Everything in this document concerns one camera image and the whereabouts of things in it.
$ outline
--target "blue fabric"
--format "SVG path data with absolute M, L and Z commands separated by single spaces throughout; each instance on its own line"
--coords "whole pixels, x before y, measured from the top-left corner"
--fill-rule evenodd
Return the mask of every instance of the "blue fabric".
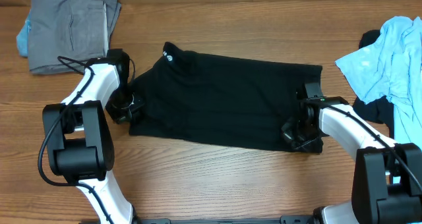
M 31 12 L 26 17 L 24 27 L 20 30 L 16 37 L 16 44 L 18 45 L 19 55 L 22 57 L 28 56 L 28 34 L 31 31 Z
M 365 103 L 394 104 L 394 139 L 422 148 L 422 21 L 395 16 L 376 42 L 338 59 L 337 66 Z

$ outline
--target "gray cloth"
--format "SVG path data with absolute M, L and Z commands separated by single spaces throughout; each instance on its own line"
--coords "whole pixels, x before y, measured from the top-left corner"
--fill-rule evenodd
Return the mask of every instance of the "gray cloth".
M 105 56 L 121 4 L 117 0 L 31 0 L 28 62 L 34 74 L 71 71 L 57 56 L 79 61 Z M 104 27 L 107 9 L 107 32 Z M 82 70 L 79 65 L 72 66 Z

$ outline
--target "table surface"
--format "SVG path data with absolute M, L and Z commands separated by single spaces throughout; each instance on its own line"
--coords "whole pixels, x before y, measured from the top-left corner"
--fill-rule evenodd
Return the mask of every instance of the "table surface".
M 201 53 L 323 65 L 324 94 L 353 102 L 334 61 L 355 51 L 364 32 L 421 9 L 420 0 L 124 5 L 111 47 L 133 58 L 136 75 L 152 67 L 165 41 Z M 67 97 L 81 77 L 29 73 L 15 42 L 28 11 L 0 8 L 0 223 L 96 219 L 76 188 L 50 186 L 38 174 L 42 109 Z M 130 137 L 127 125 L 107 119 L 116 179 L 141 218 L 279 217 L 350 198 L 354 164 L 331 138 L 321 155 L 266 152 Z

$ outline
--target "black cloth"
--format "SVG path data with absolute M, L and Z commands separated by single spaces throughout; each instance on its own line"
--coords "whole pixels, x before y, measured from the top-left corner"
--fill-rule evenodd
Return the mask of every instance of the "black cloth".
M 375 43 L 379 36 L 380 30 L 370 30 L 364 33 L 359 43 L 359 49 Z M 353 109 L 366 121 L 386 124 L 390 131 L 390 137 L 394 138 L 394 105 L 390 103 L 385 96 L 376 99 L 367 105 L 359 98 L 356 98 Z
M 129 134 L 292 152 L 281 127 L 298 114 L 296 90 L 320 82 L 321 70 L 182 51 L 167 42 L 164 56 L 131 85 L 145 106 Z M 321 151 L 320 138 L 307 149 Z

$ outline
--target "wire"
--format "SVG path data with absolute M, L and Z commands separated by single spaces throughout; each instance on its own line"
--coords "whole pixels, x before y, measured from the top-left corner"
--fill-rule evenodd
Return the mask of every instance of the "wire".
M 80 61 L 76 61 L 74 59 L 69 59 L 66 57 L 62 57 L 62 56 L 58 56 L 57 60 L 59 60 L 61 63 L 63 63 L 63 65 L 65 65 L 66 67 L 69 67 L 70 69 L 73 69 L 74 71 L 76 71 L 79 74 L 84 74 L 83 72 L 80 72 L 79 70 L 73 68 L 72 66 L 68 65 L 67 63 L 63 62 L 62 59 L 64 60 L 68 60 L 70 62 L 74 62 L 74 63 L 78 63 L 82 66 L 84 66 L 84 68 L 88 69 L 90 71 L 90 77 L 88 78 L 88 81 L 86 81 L 85 85 L 80 89 L 79 92 L 76 93 L 76 96 L 65 106 L 65 108 L 60 112 L 59 116 L 56 118 L 56 120 L 53 122 L 53 124 L 51 125 L 51 128 L 48 130 L 44 141 L 42 142 L 41 148 L 40 148 L 40 152 L 38 154 L 38 172 L 40 173 L 41 178 L 48 184 L 53 185 L 53 186 L 59 186 L 59 187 L 70 187 L 70 186 L 79 186 L 79 187 L 83 187 L 89 190 L 89 193 L 92 194 L 95 199 L 98 202 L 98 205 L 100 206 L 103 214 L 105 215 L 106 221 L 109 221 L 110 224 L 114 224 L 114 222 L 111 220 L 110 214 L 108 214 L 106 208 L 104 207 L 103 202 L 101 201 L 101 198 L 98 196 L 97 192 L 94 190 L 94 187 L 91 187 L 87 184 L 84 183 L 77 183 L 77 184 L 69 184 L 69 183 L 60 183 L 60 182 L 55 182 L 52 181 L 51 179 L 49 179 L 45 173 L 44 170 L 42 168 L 42 158 L 44 156 L 44 151 L 45 148 L 47 147 L 47 143 L 49 141 L 49 139 L 51 138 L 54 129 L 57 127 L 57 125 L 59 124 L 60 120 L 63 118 L 63 116 L 66 114 L 66 112 L 72 107 L 72 105 L 82 96 L 82 94 L 84 93 L 84 91 L 87 89 L 87 87 L 90 85 L 92 79 L 94 78 L 94 70 L 92 70 L 92 68 L 90 66 L 88 66 L 85 63 L 82 63 Z
M 132 62 L 132 65 L 133 65 L 132 79 L 131 79 L 131 82 L 130 82 L 130 83 L 132 83 L 133 80 L 135 79 L 135 70 L 136 70 L 136 67 L 135 67 L 135 62 L 132 59 L 129 59 L 129 60 Z
M 384 142 L 383 139 L 381 139 L 379 134 L 375 134 L 365 123 L 360 121 L 358 118 L 354 117 L 350 112 L 342 111 L 341 109 L 338 109 L 332 105 L 328 105 L 327 103 L 324 103 L 322 101 L 314 102 L 314 101 L 305 101 L 305 103 L 314 104 L 317 106 L 320 106 L 322 108 L 329 108 L 336 112 L 339 112 L 341 114 L 344 114 L 346 117 L 350 117 L 353 119 L 357 124 L 359 124 L 362 128 L 364 128 L 376 141 L 378 141 L 381 145 L 383 145 L 393 156 L 397 159 L 398 163 L 402 166 L 403 170 L 411 177 L 411 179 L 415 182 L 416 186 L 418 187 L 419 191 L 422 192 L 422 185 L 417 180 L 415 174 L 411 172 L 409 167 L 406 165 L 406 163 L 402 160 L 402 158 L 396 153 L 396 151 L 390 147 L 386 142 Z

